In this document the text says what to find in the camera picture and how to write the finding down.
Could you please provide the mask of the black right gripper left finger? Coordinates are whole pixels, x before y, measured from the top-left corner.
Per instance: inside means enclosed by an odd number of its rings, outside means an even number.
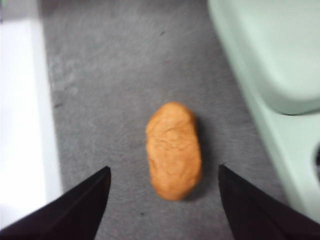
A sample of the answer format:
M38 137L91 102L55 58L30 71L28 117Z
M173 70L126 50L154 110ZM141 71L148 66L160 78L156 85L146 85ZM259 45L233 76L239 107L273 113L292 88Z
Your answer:
M2 240L93 240L111 185L104 167L61 197L0 231Z

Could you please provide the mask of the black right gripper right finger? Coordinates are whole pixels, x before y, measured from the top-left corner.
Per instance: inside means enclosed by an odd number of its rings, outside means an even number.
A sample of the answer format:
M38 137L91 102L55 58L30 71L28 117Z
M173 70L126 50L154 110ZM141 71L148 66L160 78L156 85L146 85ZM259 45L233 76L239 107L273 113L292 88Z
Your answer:
M318 240L319 223L272 198L225 165L218 168L222 206L236 240Z

